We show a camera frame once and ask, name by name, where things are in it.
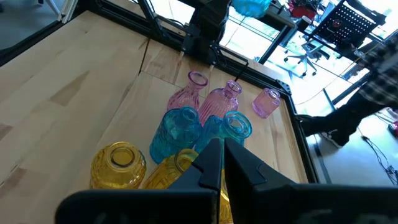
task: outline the dark pants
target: dark pants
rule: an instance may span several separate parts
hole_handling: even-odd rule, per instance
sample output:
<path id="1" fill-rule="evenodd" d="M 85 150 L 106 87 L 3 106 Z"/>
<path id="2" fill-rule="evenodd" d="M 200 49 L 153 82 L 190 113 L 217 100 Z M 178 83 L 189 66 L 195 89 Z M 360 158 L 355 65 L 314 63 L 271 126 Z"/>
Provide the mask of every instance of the dark pants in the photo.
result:
<path id="1" fill-rule="evenodd" d="M 338 138 L 343 142 L 348 142 L 349 136 L 356 131 L 363 118 L 385 107 L 355 93 L 347 104 L 325 117 L 317 116 L 310 121 L 303 121 L 302 127 L 306 136 L 337 130 Z"/>

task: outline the vase opening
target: vase opening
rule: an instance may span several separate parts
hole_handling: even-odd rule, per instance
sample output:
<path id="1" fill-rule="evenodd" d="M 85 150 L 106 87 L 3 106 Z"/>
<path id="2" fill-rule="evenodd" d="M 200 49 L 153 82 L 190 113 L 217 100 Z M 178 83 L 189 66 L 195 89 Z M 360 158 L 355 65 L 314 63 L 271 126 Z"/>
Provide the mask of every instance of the vase opening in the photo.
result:
<path id="1" fill-rule="evenodd" d="M 240 112 L 229 111 L 225 114 L 224 122 L 226 122 L 226 130 L 233 136 L 247 138 L 252 133 L 250 121 Z"/>
<path id="2" fill-rule="evenodd" d="M 193 86 L 197 86 L 199 88 L 203 88 L 203 87 L 207 86 L 208 80 L 207 80 L 206 76 L 204 76 L 200 72 L 190 72 L 188 74 L 188 78 L 189 78 L 190 82 L 192 82 L 194 84 Z"/>

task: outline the wooden tabletop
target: wooden tabletop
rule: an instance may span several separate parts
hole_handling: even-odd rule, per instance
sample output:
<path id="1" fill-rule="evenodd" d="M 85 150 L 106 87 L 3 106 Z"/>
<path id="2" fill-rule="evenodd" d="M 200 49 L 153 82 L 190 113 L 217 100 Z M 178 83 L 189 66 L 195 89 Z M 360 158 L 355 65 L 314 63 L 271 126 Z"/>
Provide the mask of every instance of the wooden tabletop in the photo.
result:
<path id="1" fill-rule="evenodd" d="M 149 145 L 169 97 L 203 72 L 210 90 L 232 77 L 90 12 L 0 68 L 1 223 L 53 223 L 67 195 L 87 189 L 90 163 L 115 141 Z M 144 57 L 142 72 L 139 68 Z M 239 110 L 253 125 L 245 146 L 296 182 L 307 182 L 286 104 L 267 119 L 251 102 L 261 91 L 246 82 Z"/>

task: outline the black metal frame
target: black metal frame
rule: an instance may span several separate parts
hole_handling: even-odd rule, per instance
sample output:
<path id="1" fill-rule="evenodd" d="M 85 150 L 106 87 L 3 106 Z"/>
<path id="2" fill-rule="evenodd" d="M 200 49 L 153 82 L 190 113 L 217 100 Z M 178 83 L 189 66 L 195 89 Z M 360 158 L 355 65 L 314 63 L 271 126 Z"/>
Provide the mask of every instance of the black metal frame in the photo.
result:
<path id="1" fill-rule="evenodd" d="M 142 3 L 145 2 L 145 0 L 138 1 L 145 15 L 148 12 L 152 14 L 149 6 Z M 105 17 L 115 23 L 127 27 L 128 29 L 134 30 L 142 35 L 147 36 L 150 39 L 154 39 L 175 50 L 182 50 L 184 37 L 163 27 L 160 28 L 160 33 L 154 31 L 153 27 L 157 27 L 159 25 L 157 19 L 154 17 L 151 21 L 149 21 L 148 19 L 143 18 L 131 11 L 128 11 L 127 9 L 103 0 L 80 0 L 76 6 L 76 9 L 77 10 L 75 11 L 76 13 L 74 14 L 74 16 L 82 13 L 85 10 L 89 10 L 99 16 Z M 24 50 L 28 49 L 38 41 L 51 34 L 52 32 L 59 29 L 61 26 L 62 24 L 60 22 L 56 22 L 52 26 L 40 30 L 37 33 L 38 35 L 35 37 L 35 39 L 29 41 L 29 45 L 24 45 L 24 47 L 16 46 L 13 51 L 17 53 L 19 52 L 18 54 L 20 54 Z M 0 58 L 0 62 L 3 63 L 6 63 L 9 60 L 3 60 L 3 58 Z M 295 118 L 296 109 L 291 97 L 290 87 L 280 80 L 270 78 L 267 75 L 264 75 L 248 67 L 246 63 L 239 63 L 228 57 L 225 57 L 225 62 L 226 65 L 221 66 L 219 64 L 216 64 L 215 67 L 230 75 L 239 77 L 240 79 L 259 88 L 274 88 L 278 90 L 278 92 L 280 93 L 280 97 L 284 99 L 287 105 L 287 111 L 289 113 L 289 118 L 292 122 L 292 127 L 294 130 L 295 138 L 297 140 L 297 145 L 300 151 L 307 179 L 310 183 L 319 183 L 319 178 L 309 152 L 309 147 L 306 142 L 305 135 L 302 131 L 302 128 L 300 127 L 299 121 Z"/>

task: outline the black sneaker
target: black sneaker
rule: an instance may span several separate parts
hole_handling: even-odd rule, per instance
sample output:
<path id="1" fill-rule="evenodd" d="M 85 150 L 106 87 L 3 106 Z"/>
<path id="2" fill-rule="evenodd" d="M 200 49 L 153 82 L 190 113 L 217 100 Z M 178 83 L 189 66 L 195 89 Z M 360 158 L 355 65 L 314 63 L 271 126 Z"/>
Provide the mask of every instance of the black sneaker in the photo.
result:
<path id="1" fill-rule="evenodd" d="M 325 139 L 333 143 L 338 149 L 341 149 L 349 141 L 349 137 L 341 136 L 338 130 L 329 131 L 327 133 L 323 132 L 321 134 Z"/>

